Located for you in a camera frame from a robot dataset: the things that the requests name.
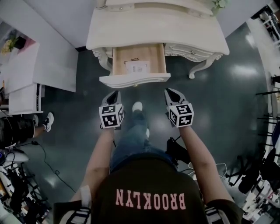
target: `carved table leg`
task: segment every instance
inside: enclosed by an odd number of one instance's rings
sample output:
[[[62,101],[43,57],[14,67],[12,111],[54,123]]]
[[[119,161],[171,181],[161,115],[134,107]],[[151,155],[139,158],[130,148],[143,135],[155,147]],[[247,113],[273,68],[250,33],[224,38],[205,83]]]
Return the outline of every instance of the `carved table leg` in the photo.
[[[215,60],[219,60],[222,57],[222,54],[216,53],[210,56],[207,60],[203,61],[202,63],[194,66],[189,72],[189,78],[194,79],[194,73],[197,71],[201,71],[210,67]]]
[[[112,73],[112,64],[108,61],[108,56],[104,48],[92,50],[95,57],[98,57],[99,64]]]

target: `white sneaker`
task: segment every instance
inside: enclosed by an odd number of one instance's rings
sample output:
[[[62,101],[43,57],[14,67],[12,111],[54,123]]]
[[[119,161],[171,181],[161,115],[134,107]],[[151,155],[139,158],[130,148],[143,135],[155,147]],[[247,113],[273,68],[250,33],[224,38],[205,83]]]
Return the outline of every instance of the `white sneaker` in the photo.
[[[141,102],[135,102],[134,104],[133,104],[133,106],[132,106],[132,112],[134,112],[134,111],[136,111],[136,110],[140,110],[140,111],[142,111],[142,109],[143,109],[143,105],[142,105],[142,103]]]
[[[38,127],[39,124],[39,118],[36,114],[33,115],[33,123],[35,127]]]
[[[47,132],[49,132],[52,128],[52,124],[54,122],[54,116],[53,113],[48,113],[48,116],[46,117],[46,119],[43,122],[43,125],[45,126],[45,130]]]
[[[147,128],[147,131],[146,131],[146,135],[147,135],[147,138],[150,137],[150,130]]]

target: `jeans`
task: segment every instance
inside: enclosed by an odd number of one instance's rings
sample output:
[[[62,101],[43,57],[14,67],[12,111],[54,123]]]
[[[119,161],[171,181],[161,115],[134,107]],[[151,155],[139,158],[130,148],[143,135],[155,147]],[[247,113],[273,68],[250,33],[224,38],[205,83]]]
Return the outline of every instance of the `jeans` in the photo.
[[[171,156],[150,144],[146,135],[147,127],[148,123],[143,113],[140,110],[135,110],[132,127],[121,137],[113,152],[110,164],[111,171],[129,156],[141,153],[157,154],[172,164]]]

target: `wooden drawer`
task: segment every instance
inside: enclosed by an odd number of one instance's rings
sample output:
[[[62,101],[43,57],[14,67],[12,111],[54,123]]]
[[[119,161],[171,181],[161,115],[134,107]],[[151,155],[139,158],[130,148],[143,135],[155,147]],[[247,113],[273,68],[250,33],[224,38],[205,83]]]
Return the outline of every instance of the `wooden drawer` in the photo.
[[[128,63],[131,61],[148,62],[149,66],[144,72],[131,73],[131,63]],[[163,44],[157,43],[113,48],[112,73],[99,80],[112,88],[124,88],[148,82],[163,82],[169,77]]]
[[[182,56],[191,61],[200,62],[204,61],[213,55],[213,52],[204,51],[198,48],[189,47],[180,44],[166,44],[165,55],[166,56]]]

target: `shiny floor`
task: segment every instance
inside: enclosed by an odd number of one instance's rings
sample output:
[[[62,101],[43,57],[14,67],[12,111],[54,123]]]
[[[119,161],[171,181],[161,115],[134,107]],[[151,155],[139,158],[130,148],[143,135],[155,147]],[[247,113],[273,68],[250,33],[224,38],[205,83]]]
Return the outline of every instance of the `shiny floor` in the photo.
[[[179,136],[165,115],[164,89],[169,87],[184,93],[192,103],[195,112],[192,127],[217,163],[231,167],[237,155],[254,154],[258,142],[263,141],[257,133],[267,129],[266,124],[256,119],[267,112],[267,98],[255,96],[257,92],[266,91],[266,78],[259,52],[251,39],[248,26],[242,25],[227,38],[230,55],[215,61],[207,70],[197,72],[194,80],[188,79],[188,71],[195,63],[182,57],[166,57],[167,71],[171,73],[168,82],[121,89],[126,114],[122,130],[115,131],[116,142],[128,128],[133,103],[141,101],[151,143],[166,150],[168,138]],[[50,87],[45,91],[42,103],[45,113],[39,118],[43,120],[47,112],[52,111],[55,122],[51,131],[37,141],[46,150],[47,161],[75,190],[101,132],[98,107],[112,89],[98,78],[108,74],[91,51],[80,52],[77,92]],[[30,145],[21,149],[30,157],[27,166],[35,173],[49,202],[68,201],[73,192],[43,163],[42,149]],[[181,170],[185,167],[185,164],[179,166]]]

